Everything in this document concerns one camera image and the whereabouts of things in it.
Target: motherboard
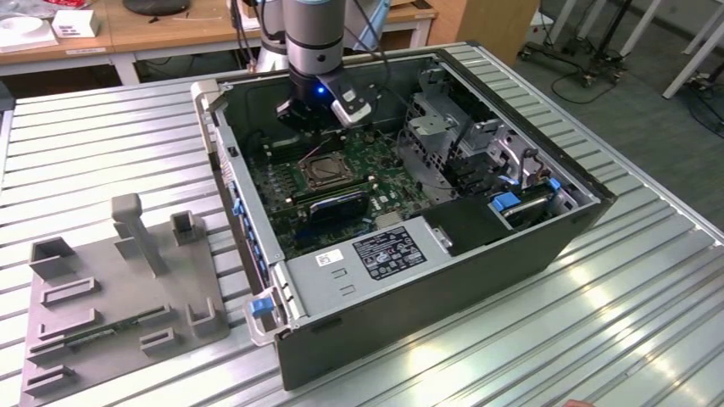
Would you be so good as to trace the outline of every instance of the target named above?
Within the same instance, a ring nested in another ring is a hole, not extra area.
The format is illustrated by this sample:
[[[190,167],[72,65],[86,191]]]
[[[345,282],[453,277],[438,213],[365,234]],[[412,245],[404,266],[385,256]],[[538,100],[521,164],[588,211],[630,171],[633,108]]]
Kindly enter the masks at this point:
[[[265,153],[250,158],[250,176],[289,259],[429,207],[396,154],[396,142],[396,135],[380,131],[345,131],[302,148],[268,143]]]

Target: barcode sticker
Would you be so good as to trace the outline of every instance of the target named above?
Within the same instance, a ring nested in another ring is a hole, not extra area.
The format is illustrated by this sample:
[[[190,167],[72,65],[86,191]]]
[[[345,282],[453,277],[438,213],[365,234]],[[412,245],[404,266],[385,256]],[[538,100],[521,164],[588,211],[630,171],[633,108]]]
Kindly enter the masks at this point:
[[[317,255],[317,264],[321,267],[324,265],[330,265],[342,259],[341,250],[336,248],[333,251]]]
[[[66,55],[80,55],[84,53],[105,53],[105,48],[82,48],[82,49],[69,49],[65,51]]]

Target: power supply label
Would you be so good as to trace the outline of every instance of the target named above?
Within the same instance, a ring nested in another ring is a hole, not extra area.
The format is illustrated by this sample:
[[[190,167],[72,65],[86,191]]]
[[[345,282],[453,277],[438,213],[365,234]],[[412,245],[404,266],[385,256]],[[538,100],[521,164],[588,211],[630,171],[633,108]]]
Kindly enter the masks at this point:
[[[381,280],[428,261],[404,226],[358,241],[352,246],[374,280]]]

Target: white table leg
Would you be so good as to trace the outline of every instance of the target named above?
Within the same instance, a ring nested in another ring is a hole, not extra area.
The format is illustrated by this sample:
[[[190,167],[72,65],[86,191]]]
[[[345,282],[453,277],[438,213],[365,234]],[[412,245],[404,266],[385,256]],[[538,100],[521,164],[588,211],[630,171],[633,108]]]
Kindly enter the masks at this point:
[[[432,26],[432,20],[425,19],[417,21],[414,30],[412,31],[412,37],[409,39],[409,47],[418,48],[428,45],[429,27]]]
[[[564,4],[564,8],[561,9],[561,13],[557,16],[556,23],[553,24],[553,30],[550,30],[550,42],[556,43],[557,36],[561,35],[561,31],[564,30],[565,21],[568,21],[568,18],[570,17],[570,11],[573,10],[573,6],[578,0],[568,0]]]
[[[676,77],[674,81],[670,82],[670,85],[668,86],[668,89],[662,95],[666,99],[670,99],[674,96],[676,92],[678,92],[681,85],[684,84],[685,81],[689,80],[690,76],[693,75],[693,72],[697,70],[698,66],[701,65],[701,62],[704,61],[705,57],[712,52],[713,47],[716,47],[716,44],[720,42],[720,39],[722,37],[724,37],[724,23],[720,24],[720,27],[716,29],[712,36],[704,43],[704,46],[701,47],[697,54],[690,59],[681,73]]]
[[[577,38],[586,38],[588,33],[590,32],[590,29],[593,28],[593,23],[598,19],[598,15],[601,15],[602,6],[606,5],[608,0],[596,0],[596,4],[593,5],[593,8],[590,9],[590,13],[588,14],[588,18],[585,19],[584,26],[580,28],[578,33],[576,34]]]
[[[620,54],[622,57],[628,57],[630,50],[636,46],[636,43],[641,39],[641,36],[644,35],[645,28],[652,23],[653,15],[656,14],[656,10],[658,9],[661,0],[653,0],[652,5],[648,6],[648,10],[645,11],[644,17],[641,17],[641,20],[638,21],[638,25],[636,25],[636,28],[633,29],[633,32],[630,33],[629,39],[626,40],[625,44],[622,45]]]
[[[694,36],[693,40],[690,40],[689,46],[686,47],[686,49],[682,50],[682,53],[685,53],[686,55],[690,55],[690,53],[693,53],[694,48],[698,46],[698,44],[704,40],[704,37],[706,36],[712,28],[718,23],[718,20],[722,14],[724,14],[724,3],[716,9],[716,12],[713,13],[709,20],[705,22],[704,27],[701,27],[701,30],[698,30],[697,36]]]
[[[109,56],[110,64],[116,67],[118,78],[121,83],[126,85],[137,85],[140,83],[138,73],[136,72],[136,57],[132,53],[113,53]]]

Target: green circuit board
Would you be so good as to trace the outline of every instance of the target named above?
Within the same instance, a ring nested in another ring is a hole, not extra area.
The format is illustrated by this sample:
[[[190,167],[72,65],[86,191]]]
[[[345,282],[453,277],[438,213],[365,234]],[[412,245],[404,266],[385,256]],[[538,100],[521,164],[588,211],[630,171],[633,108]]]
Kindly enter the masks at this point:
[[[317,167],[314,173],[309,163],[328,164],[333,170]],[[381,215],[396,212],[404,220],[429,207],[417,181],[397,158],[394,138],[378,132],[350,132],[340,150],[302,160],[281,164],[252,162],[250,176],[288,259],[374,231]],[[326,184],[318,186],[314,181]],[[309,207],[356,192],[369,197],[364,216],[309,232]]]

